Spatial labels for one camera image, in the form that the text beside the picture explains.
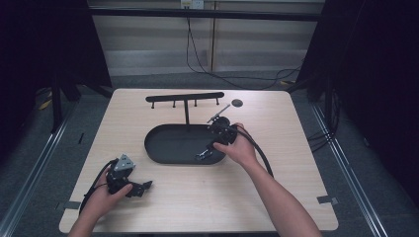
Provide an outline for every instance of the human arm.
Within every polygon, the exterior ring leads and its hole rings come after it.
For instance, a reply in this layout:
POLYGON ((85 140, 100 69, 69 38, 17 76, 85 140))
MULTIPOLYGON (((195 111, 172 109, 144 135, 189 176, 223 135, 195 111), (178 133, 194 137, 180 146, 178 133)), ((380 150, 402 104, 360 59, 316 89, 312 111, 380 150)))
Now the human arm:
POLYGON ((102 173, 101 177, 96 183, 95 187, 97 189, 89 197, 79 217, 71 227, 70 233, 68 234, 69 237, 90 236, 99 218, 114 208, 118 201, 122 199, 126 194, 128 194, 132 189, 132 185, 128 184, 120 189, 117 193, 111 195, 108 192, 107 186, 105 185, 107 182, 106 174, 108 171, 109 168, 102 173))
MULTIPOLYGON (((245 132, 241 123, 237 125, 240 131, 245 132)), ((226 146, 215 143, 213 147, 227 154, 247 172, 281 236, 321 236, 301 203, 258 162, 255 148, 246 137, 237 134, 233 144, 226 146)))

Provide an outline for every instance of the electrical outlet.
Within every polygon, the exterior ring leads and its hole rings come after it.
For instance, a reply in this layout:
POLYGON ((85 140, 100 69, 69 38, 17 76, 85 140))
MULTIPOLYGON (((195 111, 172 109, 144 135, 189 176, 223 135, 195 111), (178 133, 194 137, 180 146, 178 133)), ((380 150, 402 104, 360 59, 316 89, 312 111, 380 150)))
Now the electrical outlet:
POLYGON ((181 9, 192 9, 192 0, 181 0, 181 9))
POLYGON ((192 0, 192 9, 203 10, 204 0, 192 0))

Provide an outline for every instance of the black tray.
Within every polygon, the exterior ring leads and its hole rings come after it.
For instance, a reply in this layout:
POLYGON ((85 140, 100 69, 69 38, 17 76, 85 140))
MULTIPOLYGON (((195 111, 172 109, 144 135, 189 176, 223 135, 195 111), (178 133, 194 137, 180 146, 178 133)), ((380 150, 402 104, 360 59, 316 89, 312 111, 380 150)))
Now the black tray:
POLYGON ((209 158, 196 159, 196 155, 205 151, 216 138, 207 127, 206 124, 158 125, 145 136, 145 150, 153 161, 160 164, 215 164, 224 158, 224 153, 214 150, 209 158))

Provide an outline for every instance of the wall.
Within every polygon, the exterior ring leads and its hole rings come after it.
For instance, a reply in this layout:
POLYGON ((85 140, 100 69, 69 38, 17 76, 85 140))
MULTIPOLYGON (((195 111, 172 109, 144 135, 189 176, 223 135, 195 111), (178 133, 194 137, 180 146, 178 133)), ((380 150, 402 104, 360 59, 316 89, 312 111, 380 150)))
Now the wall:
MULTIPOLYGON (((179 9, 180 0, 90 0, 90 6, 179 9)), ((321 0, 205 1, 205 9, 319 14, 321 0)), ((94 16, 110 74, 188 72, 188 22, 182 18, 94 16)), ((201 65, 208 71, 298 67, 316 23, 191 19, 201 65)), ((200 70, 192 41, 188 61, 200 70)))

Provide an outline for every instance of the wooden table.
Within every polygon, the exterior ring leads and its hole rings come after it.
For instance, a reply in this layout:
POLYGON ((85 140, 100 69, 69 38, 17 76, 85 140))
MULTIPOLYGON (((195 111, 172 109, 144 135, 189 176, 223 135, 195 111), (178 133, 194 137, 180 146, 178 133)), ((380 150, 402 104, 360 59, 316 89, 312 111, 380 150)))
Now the wooden table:
MULTIPOLYGON (((71 196, 81 201, 101 168, 126 154, 135 164, 129 179, 153 181, 143 197, 123 199, 95 232, 216 233, 267 232, 275 228, 246 172, 228 157, 209 166, 162 165, 147 157, 145 135, 163 123, 185 123, 183 103, 151 104, 147 96, 207 93, 205 90, 119 89, 114 93, 71 196)), ((277 181, 307 209, 320 230, 338 227, 301 124, 286 92, 222 91, 215 100, 189 102, 190 122, 206 123, 234 99, 243 106, 221 115, 242 122, 269 159, 277 181)), ((66 209, 59 229, 66 233, 78 210, 66 209)))

